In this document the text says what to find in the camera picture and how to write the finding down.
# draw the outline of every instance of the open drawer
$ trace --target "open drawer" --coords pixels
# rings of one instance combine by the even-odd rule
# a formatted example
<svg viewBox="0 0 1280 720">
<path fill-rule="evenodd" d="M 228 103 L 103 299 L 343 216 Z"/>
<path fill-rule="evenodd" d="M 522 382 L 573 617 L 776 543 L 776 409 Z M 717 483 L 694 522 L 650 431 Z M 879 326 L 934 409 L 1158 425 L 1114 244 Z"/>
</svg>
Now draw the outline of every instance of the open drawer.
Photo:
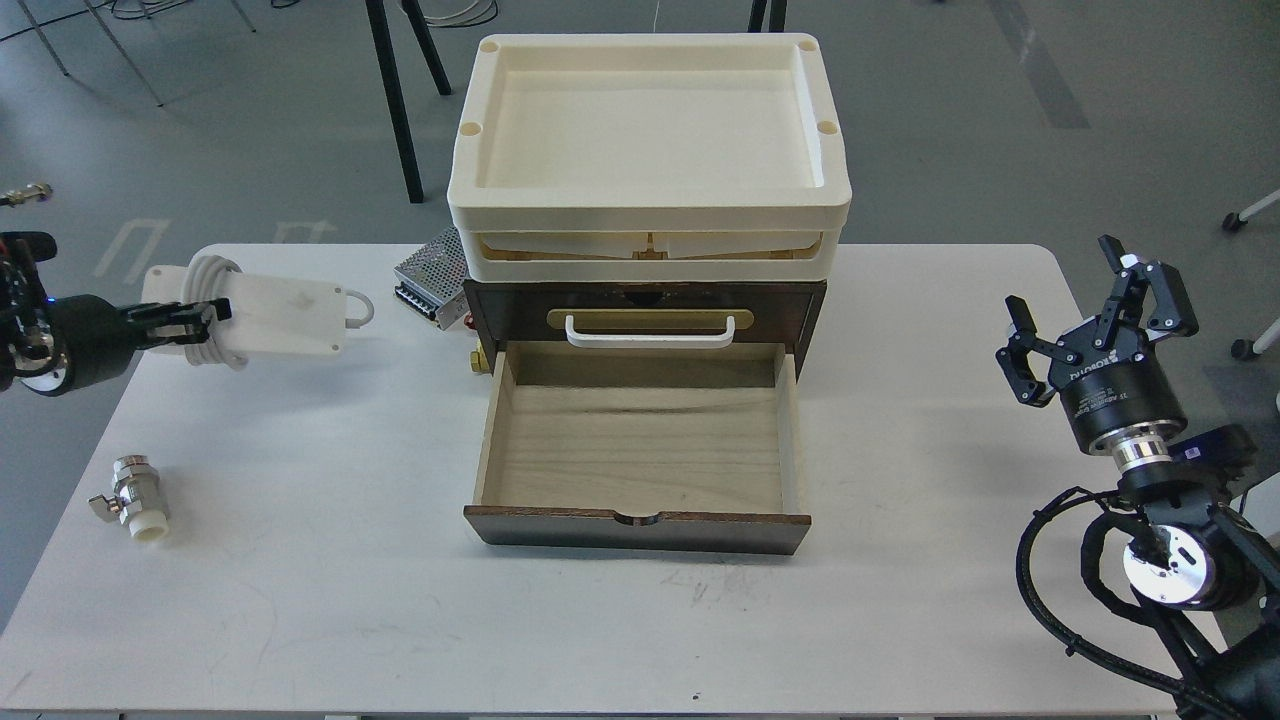
<svg viewBox="0 0 1280 720">
<path fill-rule="evenodd" d="M 465 515 L 493 544 L 791 555 L 800 468 L 781 343 L 511 342 Z"/>
</svg>

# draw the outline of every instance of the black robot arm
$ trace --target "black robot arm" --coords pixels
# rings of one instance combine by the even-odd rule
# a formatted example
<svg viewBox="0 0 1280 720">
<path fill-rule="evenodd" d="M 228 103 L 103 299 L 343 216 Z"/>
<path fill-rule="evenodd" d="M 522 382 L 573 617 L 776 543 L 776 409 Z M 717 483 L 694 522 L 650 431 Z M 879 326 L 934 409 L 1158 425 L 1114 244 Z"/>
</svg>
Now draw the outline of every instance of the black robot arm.
<svg viewBox="0 0 1280 720">
<path fill-rule="evenodd" d="M 1006 299 L 1009 342 L 996 352 L 1019 402 L 1043 407 L 1055 396 L 1082 452 L 1110 455 L 1120 471 L 1117 489 L 1075 488 L 1036 512 L 1018 551 L 1018 584 L 1037 620 L 1098 665 L 1172 694 L 1185 720 L 1280 717 L 1280 555 L 1230 509 L 1230 483 L 1257 450 L 1248 434 L 1228 425 L 1170 445 L 1187 427 L 1153 347 L 1198 331 L 1181 275 L 1170 265 L 1125 254 L 1117 240 L 1100 238 L 1116 275 L 1098 315 L 1064 332 L 1056 342 L 1036 337 L 1027 304 Z M 1155 309 L 1143 319 L 1148 293 Z M 1028 357 L 1050 357 L 1038 379 Z M 1097 503 L 1101 515 L 1080 548 L 1080 577 L 1111 612 L 1151 626 L 1181 678 L 1142 667 L 1089 643 L 1055 618 L 1036 592 L 1030 552 L 1036 537 L 1061 512 Z M 1123 601 L 1101 579 L 1108 532 L 1130 537 L 1124 569 L 1137 603 Z M 1187 618 L 1249 601 L 1260 584 L 1266 597 L 1262 625 L 1219 652 Z"/>
<path fill-rule="evenodd" d="M 51 192 L 28 186 L 0 195 L 0 206 Z M 205 342 L 232 316 L 227 299 L 125 307 L 92 295 L 50 299 L 36 265 L 56 255 L 49 233 L 0 233 L 0 392 L 14 379 L 49 396 L 87 387 L 124 373 L 138 350 Z"/>
</svg>

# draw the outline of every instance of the drawer handle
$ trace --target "drawer handle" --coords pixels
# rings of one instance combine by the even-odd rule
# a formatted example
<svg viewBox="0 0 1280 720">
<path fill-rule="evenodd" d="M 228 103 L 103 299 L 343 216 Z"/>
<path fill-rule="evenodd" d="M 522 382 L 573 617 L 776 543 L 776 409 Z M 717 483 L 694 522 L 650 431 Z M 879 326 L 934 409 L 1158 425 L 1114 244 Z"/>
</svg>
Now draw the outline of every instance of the drawer handle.
<svg viewBox="0 0 1280 720">
<path fill-rule="evenodd" d="M 733 342 L 735 329 L 733 315 L 726 315 L 719 334 L 588 334 L 573 329 L 573 315 L 564 315 L 564 334 L 573 347 L 717 350 Z"/>
</svg>

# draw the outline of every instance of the black cable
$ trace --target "black cable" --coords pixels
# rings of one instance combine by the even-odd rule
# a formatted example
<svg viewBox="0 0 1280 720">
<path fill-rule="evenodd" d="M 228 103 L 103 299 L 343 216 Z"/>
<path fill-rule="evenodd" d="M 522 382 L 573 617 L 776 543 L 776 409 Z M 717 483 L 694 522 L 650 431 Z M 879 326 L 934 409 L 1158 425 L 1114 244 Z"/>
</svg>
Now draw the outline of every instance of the black cable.
<svg viewBox="0 0 1280 720">
<path fill-rule="evenodd" d="M 1117 518 L 1132 518 L 1119 512 L 1105 511 L 1098 515 L 1084 530 L 1084 539 L 1080 542 L 1080 579 L 1084 580 L 1089 594 L 1101 602 L 1112 615 L 1119 615 L 1130 623 L 1151 626 L 1151 620 L 1142 607 L 1120 600 L 1111 588 L 1102 582 L 1102 548 L 1107 539 L 1107 533 L 1117 528 Z"/>
<path fill-rule="evenodd" d="M 1082 497 L 1073 498 L 1075 495 L 1080 495 Z M 1107 500 L 1119 495 L 1119 491 L 1093 493 L 1084 488 L 1075 487 L 1062 492 L 1050 501 L 1048 505 L 1034 512 L 1034 518 L 1032 518 L 1027 529 L 1023 530 L 1023 536 L 1018 542 L 1016 578 L 1018 592 L 1023 596 L 1023 602 L 1027 603 L 1027 609 L 1030 610 L 1036 620 L 1043 625 L 1050 634 L 1066 646 L 1068 655 L 1078 653 L 1089 662 L 1115 673 L 1121 678 L 1126 678 L 1135 683 L 1142 683 L 1149 688 L 1169 693 L 1180 702 L 1185 701 L 1187 703 L 1194 705 L 1199 710 L 1207 712 L 1211 717 L 1244 720 L 1244 717 L 1236 712 L 1235 708 L 1207 689 L 1192 685 L 1176 678 L 1171 678 L 1164 673 L 1157 673 L 1130 660 L 1125 660 L 1124 657 L 1107 652 L 1106 650 L 1102 650 L 1101 647 L 1084 639 L 1084 637 L 1075 633 L 1065 623 L 1059 620 L 1057 616 L 1048 610 L 1048 606 L 1044 605 L 1044 601 L 1041 600 L 1039 593 L 1036 592 L 1036 584 L 1032 579 L 1030 559 L 1032 547 L 1036 544 L 1036 537 L 1039 532 L 1043 530 L 1044 527 L 1053 520 L 1053 518 L 1057 518 L 1073 507 L 1089 502 L 1102 505 Z"/>
<path fill-rule="evenodd" d="M 191 0 L 138 0 L 137 10 L 122 10 L 116 8 L 116 5 L 119 5 L 119 0 L 110 0 L 108 5 L 110 6 L 109 10 L 111 17 L 118 20 L 142 20 L 148 19 L 157 13 L 186 5 L 189 1 Z"/>
</svg>

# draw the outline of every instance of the coiled cable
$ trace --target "coiled cable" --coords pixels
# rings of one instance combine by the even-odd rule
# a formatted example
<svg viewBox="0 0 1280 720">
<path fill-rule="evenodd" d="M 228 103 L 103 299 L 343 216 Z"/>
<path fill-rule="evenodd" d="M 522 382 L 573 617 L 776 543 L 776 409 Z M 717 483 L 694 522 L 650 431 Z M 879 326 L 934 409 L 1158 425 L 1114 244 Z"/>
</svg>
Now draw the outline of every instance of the coiled cable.
<svg viewBox="0 0 1280 720">
<path fill-rule="evenodd" d="M 218 290 L 223 283 L 224 273 L 239 273 L 239 265 L 223 258 L 221 255 L 201 255 L 192 260 L 187 268 L 187 275 L 182 279 L 182 292 L 178 302 L 202 302 L 215 300 Z M 247 357 L 241 357 L 221 346 L 220 323 L 209 327 L 209 340 L 198 345 L 183 346 L 187 354 L 187 363 L 192 365 L 223 364 L 233 370 L 243 370 L 248 364 Z"/>
</svg>

